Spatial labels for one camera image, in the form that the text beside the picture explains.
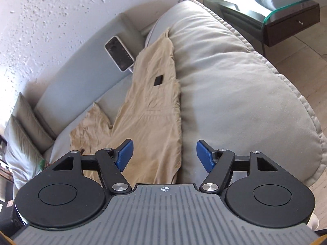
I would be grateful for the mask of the grey duvet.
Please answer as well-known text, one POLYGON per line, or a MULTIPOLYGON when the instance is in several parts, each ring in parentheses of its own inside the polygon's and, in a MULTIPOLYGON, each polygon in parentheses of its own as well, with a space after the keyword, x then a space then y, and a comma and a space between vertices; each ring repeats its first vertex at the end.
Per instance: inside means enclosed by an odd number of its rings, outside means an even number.
POLYGON ((166 30, 181 84, 178 182, 200 184, 207 176, 196 155, 196 143, 203 139, 236 155, 261 151, 305 185, 313 185, 326 169, 326 138, 298 89, 197 1, 181 2, 160 16, 146 44, 166 30))

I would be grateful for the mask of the tan khaki trousers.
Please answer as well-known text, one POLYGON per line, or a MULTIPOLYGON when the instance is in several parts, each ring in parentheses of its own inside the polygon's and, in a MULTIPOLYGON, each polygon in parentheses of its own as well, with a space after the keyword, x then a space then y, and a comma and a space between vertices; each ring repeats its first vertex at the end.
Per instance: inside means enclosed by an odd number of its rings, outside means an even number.
POLYGON ((174 46, 163 32, 136 58, 132 84, 115 122, 98 104, 70 132, 70 148, 91 155, 134 143, 133 156, 123 171, 131 186, 173 184, 182 161, 180 94, 174 46))

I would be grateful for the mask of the grey pillow rear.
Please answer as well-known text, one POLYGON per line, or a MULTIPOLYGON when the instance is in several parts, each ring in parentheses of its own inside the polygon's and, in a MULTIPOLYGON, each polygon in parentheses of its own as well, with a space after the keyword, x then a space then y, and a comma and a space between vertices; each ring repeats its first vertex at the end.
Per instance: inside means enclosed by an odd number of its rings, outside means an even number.
POLYGON ((12 115, 16 117, 27 136, 41 154, 45 153, 54 141, 36 118, 30 104, 20 92, 12 115))

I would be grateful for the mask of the glass top side table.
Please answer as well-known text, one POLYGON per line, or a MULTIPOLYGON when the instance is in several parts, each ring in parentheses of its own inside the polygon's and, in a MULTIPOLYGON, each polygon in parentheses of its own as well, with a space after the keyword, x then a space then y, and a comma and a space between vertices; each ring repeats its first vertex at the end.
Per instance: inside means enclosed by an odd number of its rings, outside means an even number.
POLYGON ((319 23, 316 0, 203 0, 230 25, 272 47, 319 23))

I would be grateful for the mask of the grey bed sheet mattress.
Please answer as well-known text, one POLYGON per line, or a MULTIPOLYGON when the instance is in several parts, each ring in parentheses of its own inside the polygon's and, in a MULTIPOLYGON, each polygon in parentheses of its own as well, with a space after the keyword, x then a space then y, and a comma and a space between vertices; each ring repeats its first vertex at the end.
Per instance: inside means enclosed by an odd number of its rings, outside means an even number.
MULTIPOLYGON (((107 117, 109 118, 111 124, 114 123, 119 108, 124 103, 126 94, 130 89, 132 84, 132 74, 124 77, 121 81, 119 81, 112 88, 107 90, 101 97, 99 97, 95 103, 99 105, 99 107, 105 112, 107 117)), ((77 127, 79 122, 86 116, 87 111, 89 111, 93 106, 93 102, 91 105, 82 112, 72 123, 70 123, 62 132, 58 135, 55 143, 52 147, 51 155, 48 159, 50 163, 57 161, 63 155, 70 151, 70 132, 77 127)))

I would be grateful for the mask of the grey pillow front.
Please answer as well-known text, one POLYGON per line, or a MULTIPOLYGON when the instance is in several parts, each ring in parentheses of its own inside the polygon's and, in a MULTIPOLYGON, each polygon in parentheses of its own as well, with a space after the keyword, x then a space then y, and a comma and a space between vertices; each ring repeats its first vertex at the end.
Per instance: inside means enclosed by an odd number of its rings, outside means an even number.
POLYGON ((45 168, 46 161, 15 116, 10 117, 5 136, 8 142, 5 160, 19 190, 45 168))

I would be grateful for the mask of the grey upholstered headboard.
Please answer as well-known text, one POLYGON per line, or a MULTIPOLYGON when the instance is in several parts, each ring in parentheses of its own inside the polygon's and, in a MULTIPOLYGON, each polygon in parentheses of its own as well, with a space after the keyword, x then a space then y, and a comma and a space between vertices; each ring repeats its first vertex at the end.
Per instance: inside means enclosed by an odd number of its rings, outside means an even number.
POLYGON ((113 36, 120 38, 133 58, 144 47, 145 38, 124 13, 83 43, 57 72, 34 108, 52 138, 57 138, 76 117, 127 76, 105 49, 113 36))

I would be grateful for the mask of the grey pillow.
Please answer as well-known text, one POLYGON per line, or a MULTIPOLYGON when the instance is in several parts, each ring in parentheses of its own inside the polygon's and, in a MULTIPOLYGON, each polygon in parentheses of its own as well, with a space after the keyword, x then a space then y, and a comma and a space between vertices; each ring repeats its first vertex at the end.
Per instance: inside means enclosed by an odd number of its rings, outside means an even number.
POLYGON ((5 136, 8 142, 5 160, 19 190, 45 168, 46 161, 15 116, 10 117, 5 136))
POLYGON ((27 136, 41 154, 45 153, 54 141, 36 118, 30 104, 20 92, 12 115, 16 117, 27 136))

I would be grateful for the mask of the white smartphone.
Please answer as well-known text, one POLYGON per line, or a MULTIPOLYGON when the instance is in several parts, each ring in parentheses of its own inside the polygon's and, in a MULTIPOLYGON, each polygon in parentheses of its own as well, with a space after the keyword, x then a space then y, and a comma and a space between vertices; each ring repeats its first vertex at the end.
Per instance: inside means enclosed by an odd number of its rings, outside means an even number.
POLYGON ((110 38, 104 47, 121 72, 126 72, 133 68, 134 57, 118 36, 110 38))

